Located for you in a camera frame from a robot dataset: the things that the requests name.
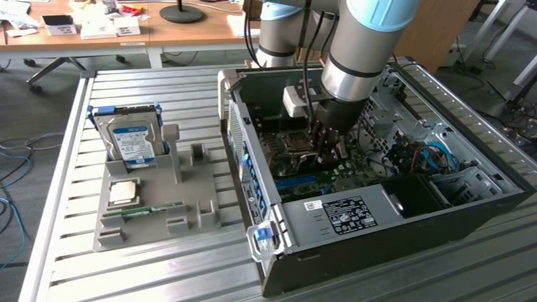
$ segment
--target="metal slatted surface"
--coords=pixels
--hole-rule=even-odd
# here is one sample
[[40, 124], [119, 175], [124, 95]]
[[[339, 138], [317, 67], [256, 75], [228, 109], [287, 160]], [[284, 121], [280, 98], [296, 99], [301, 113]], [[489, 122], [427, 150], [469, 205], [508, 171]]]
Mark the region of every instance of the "metal slatted surface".
[[[260, 297], [257, 269], [248, 256], [237, 196], [219, 138], [216, 73], [237, 67], [108, 71], [84, 80], [79, 116], [84, 116], [87, 104], [135, 105], [159, 100], [164, 122], [176, 123], [183, 129], [177, 147], [187, 149], [192, 142], [205, 143], [223, 227], [216, 232], [92, 252], [105, 152], [92, 124], [80, 119], [72, 131], [72, 152], [60, 159], [68, 160], [69, 165], [61, 175], [56, 220], [52, 213], [44, 214], [44, 219], [52, 215], [53, 231], [44, 250], [33, 251], [28, 271], [35, 270], [36, 263], [43, 263], [43, 267], [40, 274], [27, 276], [28, 291], [21, 301], [265, 301]], [[421, 82], [429, 83], [437, 97], [447, 97], [417, 68], [409, 70]], [[417, 112], [429, 114], [420, 100], [412, 103], [411, 99], [409, 103]], [[537, 178], [532, 178], [532, 161], [506, 147], [497, 133], [482, 130], [482, 121], [472, 119], [472, 113], [452, 99], [443, 98], [443, 103], [533, 183]], [[536, 233], [533, 197], [465, 240], [269, 301], [522, 301], [537, 294]]]

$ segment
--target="gray floor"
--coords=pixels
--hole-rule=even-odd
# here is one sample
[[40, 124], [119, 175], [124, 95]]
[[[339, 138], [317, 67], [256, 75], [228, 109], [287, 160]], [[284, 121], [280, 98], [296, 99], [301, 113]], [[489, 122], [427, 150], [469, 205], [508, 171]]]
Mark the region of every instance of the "gray floor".
[[[461, 43], [469, 42], [480, 25], [480, 22], [468, 24], [461, 35]], [[497, 70], [485, 70], [480, 77], [490, 81], [500, 91], [509, 89], [517, 74], [536, 55], [534, 49], [536, 44], [533, 41], [524, 39], [521, 36], [513, 36], [494, 59]], [[480, 55], [481, 51], [478, 50], [476, 59], [471, 60], [467, 65], [478, 63]], [[188, 52], [179, 57], [171, 56], [169, 58], [177, 61], [177, 65], [180, 65], [188, 63], [192, 57], [193, 52]], [[247, 51], [203, 52], [197, 55], [191, 65], [232, 64], [243, 62], [247, 58]], [[116, 62], [113, 57], [81, 59], [80, 61], [88, 69], [96, 70], [149, 67], [145, 55], [129, 55], [127, 59], [129, 61], [128, 65]], [[45, 64], [47, 62], [49, 60], [37, 60], [39, 64]], [[28, 138], [47, 132], [64, 130], [76, 92], [79, 70], [69, 64], [55, 70], [52, 75], [48, 75], [39, 82], [45, 91], [39, 96], [28, 92], [24, 82], [35, 71], [36, 69], [27, 67], [21, 60], [13, 60], [11, 67], [4, 72], [0, 72], [0, 141], [8, 138]], [[488, 106], [490, 100], [500, 99], [498, 96], [489, 94], [490, 88], [488, 86], [469, 90], [480, 83], [451, 69], [441, 69], [437, 76], [455, 92], [465, 92], [464, 99], [476, 106]], [[528, 99], [533, 99], [536, 93], [536, 91], [532, 91]], [[47, 144], [56, 142], [57, 139], [49, 140]], [[27, 152], [27, 150], [20, 150], [11, 153], [25, 155]], [[19, 206], [21, 219], [32, 237], [37, 232], [57, 153], [59, 149], [36, 152], [33, 155], [33, 169], [29, 175], [13, 186], [8, 187], [11, 198]], [[0, 157], [0, 176], [5, 175], [17, 164], [19, 161]], [[0, 216], [0, 225], [4, 225], [5, 219], [7, 215]], [[17, 252], [20, 241], [17, 224], [12, 222], [7, 231], [0, 235], [0, 263], [7, 261], [11, 255]], [[31, 248], [32, 243], [29, 242], [16, 262], [28, 261]], [[16, 301], [25, 269], [25, 267], [13, 267], [0, 271], [1, 301]]]

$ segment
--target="lamp base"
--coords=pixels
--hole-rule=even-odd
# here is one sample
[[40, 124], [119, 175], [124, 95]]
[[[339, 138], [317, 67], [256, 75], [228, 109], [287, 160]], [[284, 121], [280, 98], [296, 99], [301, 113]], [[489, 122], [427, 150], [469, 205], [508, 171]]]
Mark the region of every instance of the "lamp base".
[[160, 16], [173, 23], [193, 23], [203, 19], [205, 13], [192, 6], [183, 6], [180, 11], [177, 6], [172, 5], [160, 10]]

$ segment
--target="sticker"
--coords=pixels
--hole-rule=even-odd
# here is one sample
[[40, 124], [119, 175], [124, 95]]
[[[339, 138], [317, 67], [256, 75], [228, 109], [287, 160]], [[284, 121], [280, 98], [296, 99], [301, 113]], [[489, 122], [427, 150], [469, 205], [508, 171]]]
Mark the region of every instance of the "sticker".
[[361, 196], [324, 203], [323, 206], [332, 227], [340, 235], [377, 225]]
[[144, 164], [155, 159], [153, 146], [145, 140], [148, 127], [128, 127], [113, 129], [119, 152], [129, 164]]
[[145, 42], [123, 42], [120, 43], [121, 46], [144, 46]]
[[323, 201], [321, 200], [308, 201], [307, 203], [304, 203], [304, 206], [307, 211], [323, 209]]

